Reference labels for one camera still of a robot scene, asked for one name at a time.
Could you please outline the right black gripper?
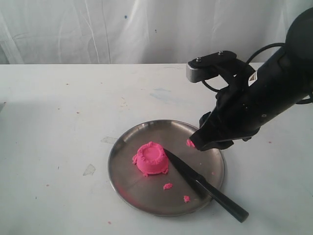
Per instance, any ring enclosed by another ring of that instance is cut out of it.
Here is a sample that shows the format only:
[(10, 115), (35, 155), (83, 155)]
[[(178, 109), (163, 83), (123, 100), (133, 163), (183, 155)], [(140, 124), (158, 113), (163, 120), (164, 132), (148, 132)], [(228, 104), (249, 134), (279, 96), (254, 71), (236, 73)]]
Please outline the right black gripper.
[(199, 151), (225, 150), (233, 140), (245, 141), (259, 132), (259, 84), (246, 88), (228, 85), (216, 94), (216, 107), (202, 116), (199, 130), (190, 141)]

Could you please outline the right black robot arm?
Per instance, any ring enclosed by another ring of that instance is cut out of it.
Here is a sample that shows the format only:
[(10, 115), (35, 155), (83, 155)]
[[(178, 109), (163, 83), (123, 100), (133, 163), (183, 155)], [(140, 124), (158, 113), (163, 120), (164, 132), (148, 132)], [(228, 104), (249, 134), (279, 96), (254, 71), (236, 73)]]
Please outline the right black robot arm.
[(235, 140), (248, 141), (260, 128), (294, 104), (313, 100), (313, 11), (301, 13), (283, 43), (258, 69), (234, 52), (219, 51), (187, 63), (192, 83), (220, 76), (227, 86), (216, 90), (215, 108), (204, 114), (190, 137), (200, 151), (229, 148)]

